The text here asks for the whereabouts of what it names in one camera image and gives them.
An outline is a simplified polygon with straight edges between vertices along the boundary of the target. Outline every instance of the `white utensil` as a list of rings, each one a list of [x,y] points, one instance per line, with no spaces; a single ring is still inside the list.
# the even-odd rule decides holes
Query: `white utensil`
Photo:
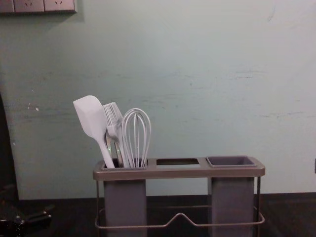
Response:
[[[114,168],[113,161],[105,144],[107,119],[100,101],[88,95],[74,101],[74,106],[84,132],[99,144],[107,168]]]
[[[124,154],[131,167],[144,167],[150,144],[152,126],[148,115],[141,109],[134,108],[126,112],[122,121]]]
[[[122,139],[121,123],[123,116],[115,102],[103,106],[105,114],[108,119],[108,133],[109,136],[118,143],[120,155],[118,156],[118,163],[120,167],[130,167],[128,161],[125,159]]]

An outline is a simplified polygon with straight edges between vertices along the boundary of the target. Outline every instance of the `spatula handle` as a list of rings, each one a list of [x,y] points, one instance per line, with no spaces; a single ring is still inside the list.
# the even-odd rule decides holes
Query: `spatula handle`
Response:
[[[103,160],[107,168],[115,168],[113,160],[109,154],[108,148],[105,145],[104,141],[98,142],[99,147],[101,149],[101,153],[103,155]]]

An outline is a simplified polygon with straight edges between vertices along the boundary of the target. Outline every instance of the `outlet plate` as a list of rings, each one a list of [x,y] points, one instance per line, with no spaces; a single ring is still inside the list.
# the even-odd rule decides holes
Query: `outlet plate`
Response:
[[[44,12],[43,0],[14,0],[15,12]]]
[[[13,0],[0,0],[0,13],[14,13]]]
[[[74,0],[44,0],[45,11],[76,12]]]

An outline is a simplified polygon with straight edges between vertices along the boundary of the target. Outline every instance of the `metal frame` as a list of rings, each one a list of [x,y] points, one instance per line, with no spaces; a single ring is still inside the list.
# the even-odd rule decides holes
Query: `metal frame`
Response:
[[[168,227],[175,219],[182,216],[184,217],[191,225],[198,227],[198,228],[205,228],[205,227],[225,227],[225,226],[256,226],[255,236],[260,236],[260,225],[264,223],[265,218],[260,212],[260,189],[261,189],[261,177],[257,177],[257,203],[254,209],[257,211],[256,221],[255,222],[246,222],[246,223],[224,223],[224,224],[197,224],[192,221],[186,214],[184,213],[177,213],[175,214],[166,224],[164,225],[145,225],[145,226],[100,226],[100,213],[104,212],[104,209],[99,208],[99,181],[96,181],[96,190],[97,190],[97,216],[95,218],[95,227],[98,229],[97,234],[98,237],[101,235],[101,230],[128,230],[128,229],[153,229],[153,228],[165,228]],[[211,207],[210,205],[196,205],[196,206],[182,206],[183,208],[201,208],[201,207]]]

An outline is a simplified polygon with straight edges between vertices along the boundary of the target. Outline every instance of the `utensil holder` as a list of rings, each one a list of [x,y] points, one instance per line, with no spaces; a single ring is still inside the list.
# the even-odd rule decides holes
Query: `utensil holder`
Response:
[[[147,229],[166,228],[181,217],[195,227],[209,228],[210,237],[251,237],[254,230],[259,236],[259,225],[264,222],[259,200],[260,177],[264,174],[264,165],[252,157],[153,158],[144,168],[112,169],[105,168],[100,161],[93,170],[98,197],[95,226],[99,231],[106,230],[108,237],[146,237]],[[209,208],[208,223],[195,223],[186,214],[177,213],[163,225],[147,225],[146,179],[202,177],[208,178],[209,205],[194,208]],[[104,226],[100,224],[99,181],[103,181],[104,187]]]

